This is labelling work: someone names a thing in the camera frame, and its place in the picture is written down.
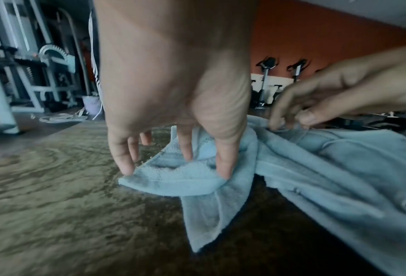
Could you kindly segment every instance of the brown carpet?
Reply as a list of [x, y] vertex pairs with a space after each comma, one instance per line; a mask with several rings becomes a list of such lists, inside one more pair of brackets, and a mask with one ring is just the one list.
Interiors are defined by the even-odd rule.
[[[153, 137], [142, 161], [168, 143], [169, 128]], [[0, 276], [381, 275], [261, 178], [231, 225], [194, 254], [180, 200], [119, 177], [104, 122], [0, 158]]]

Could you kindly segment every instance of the light blue towel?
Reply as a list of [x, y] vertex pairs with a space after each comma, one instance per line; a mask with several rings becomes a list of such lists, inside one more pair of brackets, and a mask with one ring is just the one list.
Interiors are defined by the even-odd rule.
[[171, 142], [119, 183], [179, 196], [191, 248], [221, 233], [247, 200], [253, 176], [390, 275], [406, 275], [406, 136], [389, 130], [271, 133], [249, 116], [230, 180], [215, 171], [215, 143], [193, 130], [194, 161]]

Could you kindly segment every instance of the towel fold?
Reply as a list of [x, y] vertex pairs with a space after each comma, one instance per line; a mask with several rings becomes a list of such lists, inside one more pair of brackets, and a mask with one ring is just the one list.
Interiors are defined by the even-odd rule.
[[191, 248], [217, 238], [245, 204], [254, 174], [390, 275], [406, 275], [406, 136], [390, 130], [269, 132], [249, 116], [228, 181], [215, 170], [216, 148], [193, 130], [194, 160], [171, 142], [119, 183], [179, 196]]

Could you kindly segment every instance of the hand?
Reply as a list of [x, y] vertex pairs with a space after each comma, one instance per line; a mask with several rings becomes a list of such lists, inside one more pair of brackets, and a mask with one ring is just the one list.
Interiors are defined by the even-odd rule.
[[303, 126], [340, 115], [406, 110], [406, 47], [343, 61], [287, 87], [269, 127]]
[[248, 2], [96, 2], [109, 148], [123, 174], [134, 171], [140, 133], [148, 145], [153, 127], [175, 123], [186, 160], [200, 124], [215, 138], [217, 172], [231, 176], [250, 100]]

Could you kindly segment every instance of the orange wall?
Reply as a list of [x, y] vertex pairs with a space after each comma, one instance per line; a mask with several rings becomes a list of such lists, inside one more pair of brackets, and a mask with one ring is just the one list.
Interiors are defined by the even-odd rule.
[[260, 0], [252, 38], [252, 73], [265, 56], [280, 57], [269, 75], [312, 59], [301, 77], [340, 60], [406, 45], [406, 30], [295, 0]]

